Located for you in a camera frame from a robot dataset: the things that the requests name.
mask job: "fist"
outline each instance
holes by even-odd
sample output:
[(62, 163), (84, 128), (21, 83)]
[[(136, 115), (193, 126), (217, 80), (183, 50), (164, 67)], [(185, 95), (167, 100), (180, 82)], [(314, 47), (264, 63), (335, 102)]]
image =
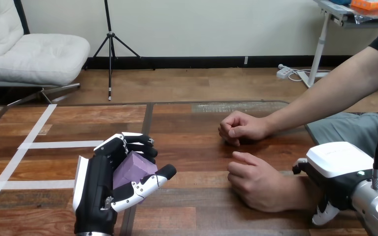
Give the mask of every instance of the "fist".
[(240, 145), (240, 138), (261, 140), (270, 134), (265, 118), (255, 118), (239, 111), (231, 113), (220, 123), (220, 136), (229, 144)]
[(228, 180), (241, 199), (251, 208), (278, 212), (290, 209), (287, 199), (291, 198), (291, 184), (288, 177), (267, 162), (249, 153), (234, 152), (233, 157), (244, 164), (228, 164)]

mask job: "purple foam block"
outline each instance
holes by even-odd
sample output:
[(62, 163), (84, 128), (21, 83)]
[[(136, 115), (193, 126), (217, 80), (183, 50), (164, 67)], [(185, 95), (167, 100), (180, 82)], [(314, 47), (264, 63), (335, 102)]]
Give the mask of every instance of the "purple foam block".
[(144, 176), (154, 174), (157, 166), (140, 154), (132, 151), (114, 171), (114, 189), (131, 181), (140, 182)]

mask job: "desk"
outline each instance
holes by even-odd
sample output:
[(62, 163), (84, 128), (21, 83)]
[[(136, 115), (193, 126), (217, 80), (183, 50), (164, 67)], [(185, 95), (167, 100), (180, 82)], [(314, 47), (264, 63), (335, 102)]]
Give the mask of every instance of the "desk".
[[(143, 204), (120, 212), (116, 235), (366, 235), (351, 211), (316, 228), (311, 224), (313, 212), (258, 212), (231, 191), (227, 164), (234, 160), (233, 151), (250, 152), (291, 175), (294, 161), (314, 143), (299, 127), (259, 143), (230, 147), (218, 135), (219, 122), (234, 110), (263, 117), (286, 105), (250, 101), (5, 108), (0, 118), (0, 175), (10, 161), (15, 166), (6, 171), (7, 179), (0, 177), (7, 181), (0, 185), (0, 236), (73, 235), (78, 155), (92, 157), (95, 144), (120, 131), (149, 132), (159, 152), (157, 165), (171, 163), (178, 173)], [(52, 108), (28, 147), (22, 145)]]
[(327, 0), (314, 0), (318, 6), (321, 8), (321, 13), (324, 14), (324, 24), (322, 26), (321, 36), (318, 40), (318, 45), (316, 47), (316, 52), (314, 56), (314, 61), (312, 63), (312, 68), (310, 75), (302, 71), (298, 72), (299, 77), (305, 83), (305, 85), (310, 88), (314, 85), (315, 78), (321, 78), (327, 75), (327, 73), (317, 73), (319, 61), (322, 56), (322, 51), (325, 45), (325, 39), (328, 32), (329, 22), (334, 22), (336, 25), (343, 28), (378, 28), (378, 20), (368, 21), (361, 24), (356, 24), (354, 19), (354, 11), (349, 7), (337, 5)]

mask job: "robotic arm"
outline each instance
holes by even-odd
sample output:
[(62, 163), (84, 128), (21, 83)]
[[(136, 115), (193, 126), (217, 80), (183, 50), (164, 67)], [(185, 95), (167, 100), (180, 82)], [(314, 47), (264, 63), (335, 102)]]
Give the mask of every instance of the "robotic arm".
[(155, 164), (157, 151), (153, 144), (147, 135), (124, 132), (97, 146), (93, 158), (79, 157), (73, 190), (77, 236), (112, 236), (118, 212), (139, 203), (176, 174), (169, 164), (138, 183), (129, 182), (113, 189), (113, 172), (130, 151)]
[(347, 142), (313, 147), (307, 157), (296, 161), (292, 170), (306, 172), (324, 193), (312, 222), (321, 226), (351, 209), (368, 234), (378, 236), (378, 146), (374, 159)]

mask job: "white wall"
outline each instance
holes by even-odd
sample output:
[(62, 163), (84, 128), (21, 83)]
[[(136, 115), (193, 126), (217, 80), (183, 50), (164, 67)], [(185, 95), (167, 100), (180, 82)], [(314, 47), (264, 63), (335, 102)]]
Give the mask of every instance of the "white wall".
[[(103, 0), (22, 3), (31, 33), (84, 37), (91, 56), (106, 36)], [(109, 7), (113, 31), (144, 57), (313, 55), (323, 23), (312, 0), (109, 0)], [(331, 24), (324, 54), (353, 55), (377, 35)], [(107, 55), (105, 45), (99, 56)]]

